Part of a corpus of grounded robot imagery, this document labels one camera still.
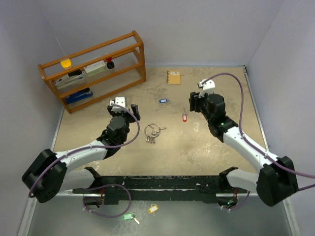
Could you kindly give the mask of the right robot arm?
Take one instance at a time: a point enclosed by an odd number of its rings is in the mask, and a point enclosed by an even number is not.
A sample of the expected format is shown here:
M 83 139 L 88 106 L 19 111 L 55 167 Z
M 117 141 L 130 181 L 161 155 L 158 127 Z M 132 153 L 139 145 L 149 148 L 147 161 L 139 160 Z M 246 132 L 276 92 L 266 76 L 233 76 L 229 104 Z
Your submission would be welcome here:
M 277 157 L 241 131 L 239 125 L 226 115 L 221 95 L 214 93 L 201 97 L 197 92 L 191 92 L 189 109 L 201 113 L 210 133 L 237 151 L 256 170 L 256 173 L 249 173 L 231 168 L 224 172 L 219 180 L 223 192 L 242 188 L 256 193 L 267 206 L 272 207 L 298 191 L 293 161 L 287 156 Z

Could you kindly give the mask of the red key tag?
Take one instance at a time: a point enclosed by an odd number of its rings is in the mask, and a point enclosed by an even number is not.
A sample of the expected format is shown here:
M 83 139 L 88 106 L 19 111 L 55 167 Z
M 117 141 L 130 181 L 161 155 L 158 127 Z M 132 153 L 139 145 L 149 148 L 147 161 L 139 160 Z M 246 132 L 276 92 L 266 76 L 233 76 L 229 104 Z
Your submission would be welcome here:
M 187 122 L 187 120 L 188 120 L 188 113 L 187 113 L 186 109 L 183 108 L 182 121 Z

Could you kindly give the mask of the blue key tag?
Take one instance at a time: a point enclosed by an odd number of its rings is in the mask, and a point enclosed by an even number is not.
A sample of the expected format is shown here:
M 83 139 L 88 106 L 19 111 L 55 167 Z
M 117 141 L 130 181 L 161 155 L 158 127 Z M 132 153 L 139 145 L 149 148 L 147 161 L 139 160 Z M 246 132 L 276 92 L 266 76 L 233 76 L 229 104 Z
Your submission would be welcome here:
M 169 99 L 166 99 L 166 98 L 160 99 L 158 102 L 159 102 L 159 104 L 171 104 L 172 103 L 172 101 L 170 101 Z

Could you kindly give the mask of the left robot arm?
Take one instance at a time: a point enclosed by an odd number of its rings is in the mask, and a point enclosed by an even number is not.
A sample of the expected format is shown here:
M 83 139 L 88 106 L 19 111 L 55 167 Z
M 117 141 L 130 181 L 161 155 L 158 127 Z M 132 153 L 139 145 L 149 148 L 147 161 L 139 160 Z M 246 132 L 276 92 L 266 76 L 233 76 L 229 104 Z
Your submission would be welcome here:
M 22 182 L 29 189 L 28 197 L 45 203 L 62 188 L 65 176 L 88 163 L 113 156 L 121 147 L 135 141 L 127 140 L 129 125 L 141 119 L 138 105 L 125 108 L 118 104 L 107 107 L 112 116 L 106 129 L 91 143 L 68 151 L 53 152 L 45 149 L 36 157 L 22 175 Z

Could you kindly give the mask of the bunch of metal keys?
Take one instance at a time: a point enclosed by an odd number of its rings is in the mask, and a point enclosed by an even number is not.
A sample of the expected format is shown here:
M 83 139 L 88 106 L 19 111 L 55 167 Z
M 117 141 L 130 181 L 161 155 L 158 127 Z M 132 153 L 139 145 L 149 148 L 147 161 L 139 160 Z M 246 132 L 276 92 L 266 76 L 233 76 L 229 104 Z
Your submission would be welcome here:
M 150 135 L 146 136 L 146 142 L 150 144 L 156 143 L 156 137 L 160 135 L 160 132 L 153 131 Z

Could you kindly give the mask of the large metal keyring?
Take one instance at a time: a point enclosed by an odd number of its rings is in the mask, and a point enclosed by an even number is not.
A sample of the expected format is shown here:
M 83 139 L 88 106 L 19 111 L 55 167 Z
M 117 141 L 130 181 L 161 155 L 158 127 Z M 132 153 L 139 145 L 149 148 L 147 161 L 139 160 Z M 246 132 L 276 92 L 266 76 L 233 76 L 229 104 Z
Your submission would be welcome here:
M 161 134 L 162 130 L 166 130 L 166 127 L 161 127 L 155 123 L 151 123 L 145 127 L 144 133 L 150 137 L 157 137 Z

